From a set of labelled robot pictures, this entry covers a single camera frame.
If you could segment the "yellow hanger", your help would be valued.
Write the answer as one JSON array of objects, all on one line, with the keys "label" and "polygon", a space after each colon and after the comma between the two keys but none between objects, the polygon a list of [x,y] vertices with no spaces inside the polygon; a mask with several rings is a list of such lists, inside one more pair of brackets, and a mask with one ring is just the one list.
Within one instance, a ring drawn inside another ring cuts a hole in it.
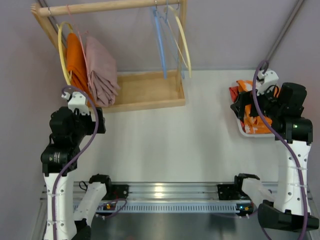
[{"label": "yellow hanger", "polygon": [[72,74],[67,71],[66,56],[63,50],[63,42],[62,42],[62,33],[63,33],[64,25],[67,25],[70,33],[73,33],[73,27],[70,23],[66,21],[63,21],[60,25],[57,26],[58,27],[57,42],[58,42],[59,60],[60,60],[61,69],[63,72],[64,79],[66,81],[66,84],[70,86],[72,81]]}]

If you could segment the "pink wire hanger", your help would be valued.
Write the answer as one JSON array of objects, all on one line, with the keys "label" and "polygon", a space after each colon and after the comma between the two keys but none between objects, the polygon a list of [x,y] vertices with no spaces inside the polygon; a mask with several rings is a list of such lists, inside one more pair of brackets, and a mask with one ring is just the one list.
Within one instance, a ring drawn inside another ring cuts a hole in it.
[{"label": "pink wire hanger", "polygon": [[75,18],[73,17],[73,15],[71,13],[71,10],[70,10],[70,7],[69,7],[68,4],[66,5],[66,9],[67,9],[68,15],[69,15],[69,17],[70,17],[70,19],[72,21],[72,24],[76,29],[76,32],[77,32],[77,35],[78,35],[78,38],[79,38],[79,42],[80,42],[81,50],[82,50],[82,55],[83,55],[83,59],[84,59],[84,62],[85,62],[86,78],[87,78],[87,80],[89,80],[90,75],[89,75],[88,62],[87,62],[87,58],[86,58],[85,46],[84,46],[83,39],[82,39],[82,36],[88,34],[89,32],[86,31],[84,33],[81,33],[80,29],[79,29],[79,27],[78,27],[78,25],[76,23],[76,20],[75,20]]}]

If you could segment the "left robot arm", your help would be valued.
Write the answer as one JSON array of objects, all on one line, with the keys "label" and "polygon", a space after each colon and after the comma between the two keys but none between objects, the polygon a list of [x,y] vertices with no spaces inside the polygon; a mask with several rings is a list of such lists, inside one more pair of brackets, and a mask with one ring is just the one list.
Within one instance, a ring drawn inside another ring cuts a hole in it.
[{"label": "left robot arm", "polygon": [[49,144],[41,154],[42,173],[47,195],[46,240],[89,240],[92,220],[101,200],[111,189],[108,175],[89,179],[84,197],[74,209],[74,182],[78,159],[86,150],[80,148],[85,136],[94,138],[106,132],[103,111],[97,107],[95,120],[90,113],[66,106],[51,114]]}]

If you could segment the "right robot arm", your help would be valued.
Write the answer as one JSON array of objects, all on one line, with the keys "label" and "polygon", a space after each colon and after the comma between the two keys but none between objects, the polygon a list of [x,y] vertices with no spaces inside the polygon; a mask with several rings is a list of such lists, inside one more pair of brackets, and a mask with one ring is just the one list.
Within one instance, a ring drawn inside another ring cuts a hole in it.
[{"label": "right robot arm", "polygon": [[257,207],[261,228],[299,232],[317,230],[320,220],[312,216],[307,198],[308,157],[313,143],[313,124],[304,118],[304,86],[285,82],[268,86],[262,93],[245,88],[239,80],[231,109],[242,121],[253,117],[275,136],[278,144],[278,186],[273,195],[255,174],[234,177],[239,194]]}]

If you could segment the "orange trousers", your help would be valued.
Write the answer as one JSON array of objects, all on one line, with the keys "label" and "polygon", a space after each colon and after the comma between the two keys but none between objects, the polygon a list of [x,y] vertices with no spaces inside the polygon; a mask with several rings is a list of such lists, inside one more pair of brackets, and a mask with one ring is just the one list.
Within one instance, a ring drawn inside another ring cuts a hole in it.
[{"label": "orange trousers", "polygon": [[66,61],[67,72],[71,73],[71,85],[84,91],[91,100],[94,100],[88,87],[87,68],[81,42],[75,33],[70,33],[67,37]]}]

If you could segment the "pink trousers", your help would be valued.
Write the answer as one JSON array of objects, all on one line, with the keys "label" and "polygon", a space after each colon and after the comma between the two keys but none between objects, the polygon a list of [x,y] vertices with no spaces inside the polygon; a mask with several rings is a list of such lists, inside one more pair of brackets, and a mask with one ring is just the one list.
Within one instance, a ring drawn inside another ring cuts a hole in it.
[{"label": "pink trousers", "polygon": [[94,37],[86,39],[88,87],[95,104],[107,108],[113,105],[121,89],[118,85],[116,60]]}]

